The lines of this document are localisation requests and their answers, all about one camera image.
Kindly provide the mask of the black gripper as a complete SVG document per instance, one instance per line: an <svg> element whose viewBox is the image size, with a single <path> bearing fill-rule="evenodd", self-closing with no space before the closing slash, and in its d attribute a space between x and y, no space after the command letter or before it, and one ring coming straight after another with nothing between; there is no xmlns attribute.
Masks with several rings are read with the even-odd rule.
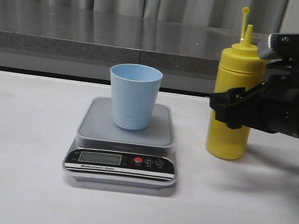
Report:
<svg viewBox="0 0 299 224"><path fill-rule="evenodd" d="M230 129L248 126L299 138L299 58L267 65L273 74L258 90L235 87L210 95L215 120Z"/></svg>

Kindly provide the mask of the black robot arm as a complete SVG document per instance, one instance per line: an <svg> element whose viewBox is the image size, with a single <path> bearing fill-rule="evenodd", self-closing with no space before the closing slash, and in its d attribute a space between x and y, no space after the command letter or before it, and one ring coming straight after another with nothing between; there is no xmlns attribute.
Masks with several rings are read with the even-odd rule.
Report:
<svg viewBox="0 0 299 224"><path fill-rule="evenodd" d="M231 129L248 126L299 139L299 58L284 58L266 67L273 74L252 89L212 93L209 103L214 117Z"/></svg>

